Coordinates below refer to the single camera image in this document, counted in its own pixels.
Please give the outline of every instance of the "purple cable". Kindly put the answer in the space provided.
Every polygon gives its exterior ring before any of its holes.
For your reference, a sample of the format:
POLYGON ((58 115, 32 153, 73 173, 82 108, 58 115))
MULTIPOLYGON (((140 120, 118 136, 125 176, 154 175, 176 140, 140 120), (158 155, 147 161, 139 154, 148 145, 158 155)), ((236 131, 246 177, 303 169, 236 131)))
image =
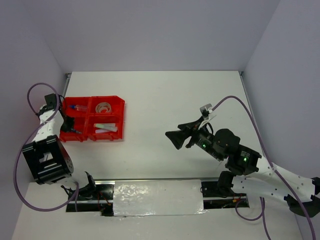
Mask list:
MULTIPOLYGON (((32 85, 28 92, 27 92, 27 101, 28 101, 28 104, 31 108, 31 110, 36 114, 34 108, 32 107, 31 103, 30 103, 30 92, 31 90, 35 87, 35 86, 38 86, 38 85, 45 85, 49 88, 51 88, 56 96, 56 108, 55 108, 55 111, 54 113, 46 120, 47 122, 50 121, 55 115, 56 113, 58 112, 59 110, 59 95, 57 93, 57 91, 49 84, 47 83, 44 83, 44 82, 39 82, 39 83, 36 83, 34 85, 32 85)), ((39 207, 36 207, 36 206, 33 206, 31 205, 29 202, 27 202, 27 200, 23 197, 23 195, 21 194, 20 190, 19 190, 19 187, 18 187, 18 181, 17 181, 17 169, 18 169, 18 162, 19 162, 19 159, 20 159, 20 155, 22 153, 22 148, 24 147, 25 144, 27 144, 27 142, 29 141, 29 139, 45 124, 44 123, 41 123, 39 127, 37 127, 29 136, 28 138, 26 139, 26 141, 22 144, 22 146, 20 147, 19 151, 18 151, 18 154, 15 158, 15 162, 14 162, 14 167, 13 167, 13 185, 14 185, 14 189, 16 191, 16 194, 18 195, 18 197, 20 198, 20 200, 27 206, 29 207, 30 209, 32 210, 36 210, 36 211, 39 211, 39 212, 51 212, 51 211, 55 211, 55 210, 58 210, 64 206, 66 206, 69 202, 71 202, 72 200, 74 200, 75 202, 75 210, 77 211, 77 198, 78 198, 78 195, 79 195, 79 184, 76 182, 76 190, 74 191, 73 195, 68 199, 68 201, 66 201, 65 203, 59 205, 59 206, 56 206, 56 207, 53 207, 53 208, 39 208, 39 207)))
POLYGON ((238 212, 238 206, 239 206, 239 204, 240 204, 241 202, 243 202, 243 201, 245 201, 245 199, 241 199, 240 201, 238 201, 238 202, 235 204, 235 208, 234 208, 236 214, 238 214, 238 216, 239 216, 240 218, 242 218, 242 219, 244 219, 244 220, 247 220, 247 221, 250 221, 250 222, 253 222, 253 221, 257 221, 258 219, 260 219, 260 218, 263 216, 263 212, 264 212, 264 210, 265 210, 265 205, 264 205, 265 199, 264 199, 264 198, 260 197, 260 202, 261 202, 262 211, 261 211, 260 215, 257 216, 256 218, 246 218, 246 217, 240 215, 240 213, 238 212))
MULTIPOLYGON (((251 113, 250 113, 250 111, 248 110, 247 106, 244 104, 243 101, 241 101, 240 98, 238 98, 238 97, 236 97, 236 96, 233 96, 233 95, 226 96, 226 97, 224 97, 220 102, 218 102, 218 103, 212 108, 212 111, 216 110, 216 109, 217 109, 225 100, 227 100, 227 99, 236 99, 236 100, 243 106, 243 108, 245 109, 246 113, 248 114, 248 116, 249 116, 249 118, 250 118, 250 120, 251 120, 251 123, 252 123, 252 125, 253 125, 253 127, 254 127, 254 130, 255 130, 256 135, 257 135, 257 137, 258 137, 258 139, 259 139, 259 143, 260 143, 260 145, 261 145, 261 148, 262 148, 262 151, 263 151, 263 153, 264 153, 264 155, 265 155, 265 158, 266 158, 266 160, 268 161, 268 163, 270 164, 270 166, 273 168, 274 165, 273 165, 273 163, 272 163, 272 161, 271 161, 271 158, 269 157, 269 155, 268 155, 268 153, 267 153, 267 149, 266 149, 266 147, 265 147, 265 145, 264 145, 264 142, 263 142, 263 140, 262 140, 262 137, 261 137, 261 135, 260 135, 260 133, 259 133, 259 131, 258 131, 258 127, 257 127, 257 125, 256 125, 256 123, 255 123, 255 121, 254 121, 254 118, 251 116, 251 113)), ((311 230, 311 234, 312 234, 312 239, 313 239, 313 240, 316 240, 316 233, 315 233, 314 226, 313 226, 313 224, 312 224, 311 218, 310 218, 310 216, 309 216, 309 214, 308 214, 305 206, 303 205, 302 201, 300 200, 300 198, 299 198, 298 195, 296 194, 295 190, 290 186, 290 184, 289 184, 289 183, 284 179, 284 177, 280 174, 280 172, 278 172, 277 170, 275 170, 274 172, 279 176, 279 178, 283 181, 283 183, 288 187, 288 189, 292 192, 292 194, 294 195, 295 199, 296 199, 297 202, 299 203, 299 205, 300 205, 300 207, 301 207, 301 209, 302 209, 302 211, 303 211, 303 213, 304 213, 304 215, 305 215, 305 217, 306 217, 306 220, 307 220, 308 223, 309 223, 310 230, 311 230)), ((265 218, 264 218, 264 215, 265 215, 264 209, 265 209, 265 207, 262 206, 262 213, 261 213, 261 214, 262 214, 262 219, 265 219, 265 218)), ((266 233, 267 237, 270 239, 270 236, 269 236, 268 231, 267 231, 266 221, 265 221, 265 220, 264 220, 263 225, 264 225, 265 233, 266 233)))

